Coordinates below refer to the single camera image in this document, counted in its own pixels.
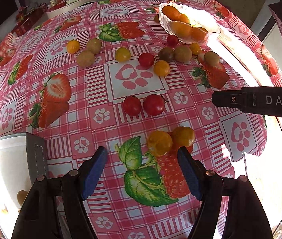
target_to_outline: screw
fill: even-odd
[[[69,174],[70,176],[76,176],[78,174],[78,170],[71,170]]]
[[[45,179],[45,177],[43,176],[43,175],[39,175],[38,177],[37,177],[37,181],[38,182],[41,182],[41,181],[43,181]]]
[[[206,171],[206,175],[207,175],[207,176],[213,176],[214,174],[215,174],[215,172],[212,171],[212,170],[207,170],[207,171]]]
[[[248,181],[248,178],[247,178],[245,175],[241,175],[241,176],[239,177],[239,179],[240,179],[241,181],[243,181],[243,182],[247,182],[247,181]]]

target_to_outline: tomato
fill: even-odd
[[[179,38],[175,35],[169,35],[166,38],[166,42],[170,47],[175,47],[179,43]]]
[[[190,45],[190,50],[192,51],[193,55],[198,55],[202,51],[202,48],[198,43],[192,43]]]
[[[123,110],[127,115],[137,116],[141,112],[142,105],[140,99],[135,96],[128,96],[123,101]]]
[[[170,65],[164,60],[159,60],[153,68],[154,73],[160,77],[166,77],[170,73]]]
[[[173,143],[180,147],[190,147],[195,140],[195,132],[190,127],[177,127],[172,132]]]
[[[150,53],[143,53],[139,56],[138,59],[140,65],[142,65],[146,69],[149,69],[154,64],[154,60],[154,55]]]
[[[148,150],[153,156],[165,155],[171,150],[172,144],[171,136],[167,132],[161,130],[153,131],[146,141]]]
[[[164,111],[165,102],[165,99],[161,95],[150,94],[143,101],[143,109],[148,115],[156,116]]]
[[[125,47],[121,47],[118,48],[118,50],[115,52],[115,59],[118,62],[124,62],[129,60],[131,57],[131,53],[129,51],[129,49],[125,48]]]

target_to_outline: white paw print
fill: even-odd
[[[78,52],[76,52],[76,53],[73,54],[73,57],[74,57],[74,58],[77,58],[78,55],[79,55],[82,51],[83,51],[83,50],[78,50]]]
[[[100,228],[106,228],[110,229],[113,225],[113,222],[109,221],[107,217],[98,217],[98,220],[96,221],[98,227]]]
[[[26,89],[26,85],[24,84],[24,85],[20,88],[20,93],[24,93],[25,89]]]
[[[85,137],[80,137],[80,140],[74,141],[74,149],[78,150],[79,154],[82,152],[86,153],[88,151],[88,145],[90,142]]]
[[[185,96],[184,92],[176,92],[173,99],[175,99],[175,102],[177,104],[181,104],[181,103],[187,104],[188,103],[188,97]]]
[[[155,46],[155,47],[151,47],[151,49],[153,52],[159,53],[162,48],[160,46]]]
[[[214,111],[212,111],[212,108],[211,107],[203,107],[202,108],[202,116],[205,117],[206,120],[211,120],[213,119],[213,115],[214,115]]]
[[[86,29],[87,29],[86,27],[83,27],[83,28],[79,29],[78,32],[83,32],[83,31],[85,31]]]
[[[37,75],[39,72],[40,72],[40,69],[39,69],[39,68],[35,69],[35,70],[32,72],[32,76]]]
[[[260,154],[262,154],[263,153],[263,151],[264,151],[264,146],[261,146],[261,148],[260,148]]]
[[[230,173],[228,173],[227,175],[225,175],[224,177],[227,177],[227,178],[233,178],[233,175],[231,175]]]
[[[98,63],[101,62],[101,60],[102,60],[102,57],[101,57],[101,56],[95,57],[93,64],[94,64],[94,65],[95,65],[95,64],[98,64]]]
[[[144,233],[138,232],[138,233],[130,233],[128,236],[128,239],[143,239],[145,238]]]
[[[99,124],[102,124],[103,121],[107,121],[110,119],[110,112],[105,111],[105,108],[97,109],[94,114],[95,116],[93,117],[93,119]]]

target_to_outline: red cherry tomato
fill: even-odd
[[[176,47],[176,45],[179,43],[179,38],[175,35],[169,35],[166,38],[166,42],[170,47]]]
[[[161,95],[150,94],[143,101],[143,108],[148,115],[156,116],[164,111],[165,102]]]
[[[139,56],[139,63],[141,66],[149,69],[154,64],[154,55],[150,53],[143,53]]]
[[[128,96],[123,101],[123,110],[127,115],[137,116],[141,112],[142,105],[140,99],[135,96]]]

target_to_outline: wall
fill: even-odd
[[[260,34],[262,29],[265,27],[266,23],[272,16],[270,9],[268,8],[269,4],[277,3],[280,0],[266,0],[262,9],[260,10],[258,16],[256,17],[251,30],[255,33],[255,35]]]
[[[277,61],[280,69],[282,70],[282,36],[279,32],[277,24],[274,25],[272,30],[266,36],[263,44],[272,54],[274,59]]]

